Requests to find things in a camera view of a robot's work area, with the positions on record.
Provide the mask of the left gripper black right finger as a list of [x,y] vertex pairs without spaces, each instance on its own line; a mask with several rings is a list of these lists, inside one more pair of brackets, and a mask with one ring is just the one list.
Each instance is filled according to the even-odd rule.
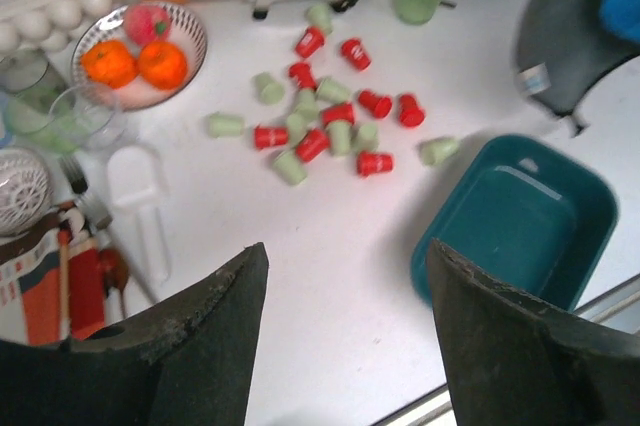
[[638,337],[502,282],[439,240],[426,269],[458,424],[638,424]]

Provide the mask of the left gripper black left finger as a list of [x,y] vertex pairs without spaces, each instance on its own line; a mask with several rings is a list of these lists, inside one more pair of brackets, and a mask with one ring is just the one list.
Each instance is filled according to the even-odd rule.
[[2,424],[244,424],[268,271],[258,242],[86,340],[2,342]]

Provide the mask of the teal plastic storage basket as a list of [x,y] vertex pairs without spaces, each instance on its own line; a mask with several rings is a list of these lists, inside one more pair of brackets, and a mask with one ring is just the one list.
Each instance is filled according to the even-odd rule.
[[431,301],[426,256],[437,239],[484,272],[572,311],[618,216],[613,191],[590,169],[533,138],[495,137],[418,241],[414,289]]

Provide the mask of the red coffee capsule bottom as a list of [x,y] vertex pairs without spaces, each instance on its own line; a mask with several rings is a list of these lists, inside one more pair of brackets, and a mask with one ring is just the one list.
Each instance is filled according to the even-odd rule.
[[361,177],[391,172],[394,157],[389,153],[362,151],[357,155],[356,171]]

